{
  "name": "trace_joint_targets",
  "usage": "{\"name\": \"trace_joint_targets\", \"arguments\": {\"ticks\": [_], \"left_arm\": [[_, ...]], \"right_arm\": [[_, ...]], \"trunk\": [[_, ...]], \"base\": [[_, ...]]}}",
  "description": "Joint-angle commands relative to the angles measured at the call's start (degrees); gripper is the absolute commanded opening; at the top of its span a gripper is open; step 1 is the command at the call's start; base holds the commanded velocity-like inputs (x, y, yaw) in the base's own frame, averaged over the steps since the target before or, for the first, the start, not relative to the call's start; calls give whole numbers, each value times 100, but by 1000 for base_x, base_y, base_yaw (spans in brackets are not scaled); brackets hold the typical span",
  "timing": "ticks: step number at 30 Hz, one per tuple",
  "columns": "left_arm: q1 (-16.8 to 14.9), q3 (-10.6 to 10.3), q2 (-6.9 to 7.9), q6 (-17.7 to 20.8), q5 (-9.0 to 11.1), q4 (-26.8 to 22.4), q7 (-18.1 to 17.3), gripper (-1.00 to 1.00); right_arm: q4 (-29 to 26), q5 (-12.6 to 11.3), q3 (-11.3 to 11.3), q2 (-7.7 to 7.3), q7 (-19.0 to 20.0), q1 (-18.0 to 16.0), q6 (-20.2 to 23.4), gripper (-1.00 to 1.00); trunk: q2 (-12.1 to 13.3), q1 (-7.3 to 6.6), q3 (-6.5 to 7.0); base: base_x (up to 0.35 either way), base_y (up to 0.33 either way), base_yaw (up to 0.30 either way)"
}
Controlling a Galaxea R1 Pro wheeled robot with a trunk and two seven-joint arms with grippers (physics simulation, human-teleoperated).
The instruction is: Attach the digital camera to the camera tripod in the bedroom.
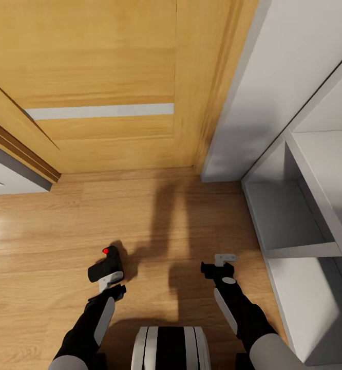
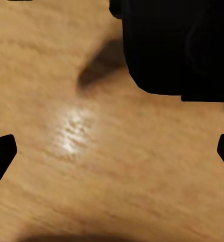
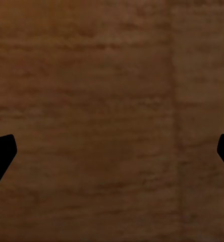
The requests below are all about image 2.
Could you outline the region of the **digital camera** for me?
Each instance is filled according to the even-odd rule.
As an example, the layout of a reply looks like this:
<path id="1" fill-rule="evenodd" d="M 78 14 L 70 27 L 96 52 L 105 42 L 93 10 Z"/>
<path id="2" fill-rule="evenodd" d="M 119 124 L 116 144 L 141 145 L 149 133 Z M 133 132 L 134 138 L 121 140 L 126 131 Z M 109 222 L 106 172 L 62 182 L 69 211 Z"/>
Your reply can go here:
<path id="1" fill-rule="evenodd" d="M 26 0 L 10 0 L 26 1 Z M 224 102 L 224 0 L 109 0 L 138 87 Z"/>

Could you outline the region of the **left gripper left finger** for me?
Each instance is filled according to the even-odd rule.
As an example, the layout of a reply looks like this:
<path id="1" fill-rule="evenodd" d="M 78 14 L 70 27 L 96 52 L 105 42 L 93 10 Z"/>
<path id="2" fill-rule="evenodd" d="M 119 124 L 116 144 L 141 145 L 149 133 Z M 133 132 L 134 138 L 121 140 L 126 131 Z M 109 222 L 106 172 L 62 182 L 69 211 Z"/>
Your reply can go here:
<path id="1" fill-rule="evenodd" d="M 0 180 L 17 153 L 15 138 L 12 134 L 0 137 Z"/>

